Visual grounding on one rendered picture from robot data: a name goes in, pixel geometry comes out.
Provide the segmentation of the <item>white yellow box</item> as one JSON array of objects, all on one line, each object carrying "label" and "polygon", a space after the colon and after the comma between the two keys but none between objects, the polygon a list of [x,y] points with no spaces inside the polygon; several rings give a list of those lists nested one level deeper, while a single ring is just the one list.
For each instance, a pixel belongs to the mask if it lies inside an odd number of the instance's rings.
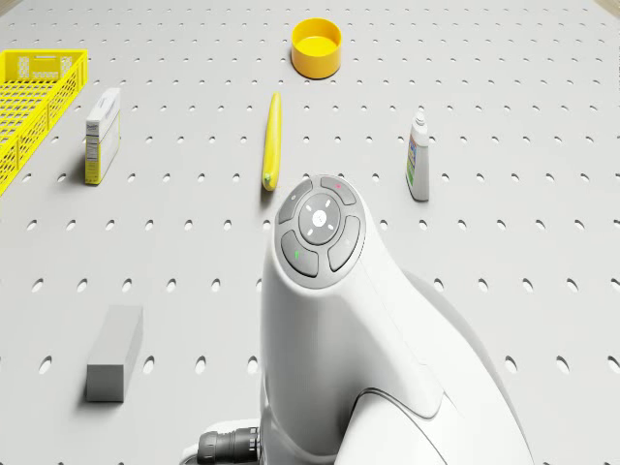
[{"label": "white yellow box", "polygon": [[98,185],[120,144],[120,89],[107,89],[86,118],[85,183]]}]

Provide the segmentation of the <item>grey cube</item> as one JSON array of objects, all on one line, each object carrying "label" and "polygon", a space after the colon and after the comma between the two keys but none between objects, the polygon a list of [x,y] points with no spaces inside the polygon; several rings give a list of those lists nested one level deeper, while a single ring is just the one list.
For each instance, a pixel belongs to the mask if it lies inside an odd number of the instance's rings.
[{"label": "grey cube", "polygon": [[125,400],[142,334],[141,306],[111,305],[87,362],[87,401]]}]

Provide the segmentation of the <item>banana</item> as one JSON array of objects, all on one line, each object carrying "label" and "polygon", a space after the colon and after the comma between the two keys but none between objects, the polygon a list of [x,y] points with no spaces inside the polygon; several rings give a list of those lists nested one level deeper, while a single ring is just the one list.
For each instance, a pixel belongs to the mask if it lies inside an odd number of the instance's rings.
[{"label": "banana", "polygon": [[266,191],[273,191],[278,183],[281,160],[282,128],[281,95],[274,92],[270,102],[264,138],[262,184]]}]

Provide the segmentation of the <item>small white bottle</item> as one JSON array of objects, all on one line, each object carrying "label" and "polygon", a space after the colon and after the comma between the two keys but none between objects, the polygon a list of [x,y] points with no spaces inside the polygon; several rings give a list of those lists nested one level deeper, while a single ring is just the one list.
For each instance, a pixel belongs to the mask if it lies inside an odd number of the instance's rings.
[{"label": "small white bottle", "polygon": [[406,179],[412,197],[418,202],[429,200],[429,135],[422,110],[419,110],[410,130]]}]

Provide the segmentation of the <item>yellow basket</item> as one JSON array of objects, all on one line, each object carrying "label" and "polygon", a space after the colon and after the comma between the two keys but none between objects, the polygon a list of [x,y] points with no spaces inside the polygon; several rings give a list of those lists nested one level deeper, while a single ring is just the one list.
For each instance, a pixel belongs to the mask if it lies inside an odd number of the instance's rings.
[{"label": "yellow basket", "polygon": [[87,82],[85,49],[0,52],[0,195]]}]

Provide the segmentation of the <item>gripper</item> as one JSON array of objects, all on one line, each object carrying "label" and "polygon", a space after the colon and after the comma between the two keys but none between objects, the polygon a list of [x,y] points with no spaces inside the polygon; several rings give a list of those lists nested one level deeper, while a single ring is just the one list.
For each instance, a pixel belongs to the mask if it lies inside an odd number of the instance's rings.
[{"label": "gripper", "polygon": [[207,427],[182,452],[181,465],[262,465],[259,420],[226,420]]}]

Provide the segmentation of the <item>yellow bowl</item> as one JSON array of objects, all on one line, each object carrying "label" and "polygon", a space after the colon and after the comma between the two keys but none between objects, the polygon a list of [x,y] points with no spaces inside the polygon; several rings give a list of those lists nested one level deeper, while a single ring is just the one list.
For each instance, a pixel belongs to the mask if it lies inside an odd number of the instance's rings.
[{"label": "yellow bowl", "polygon": [[342,33],[328,19],[311,17],[297,24],[292,32],[292,63],[303,76],[328,78],[341,64]]}]

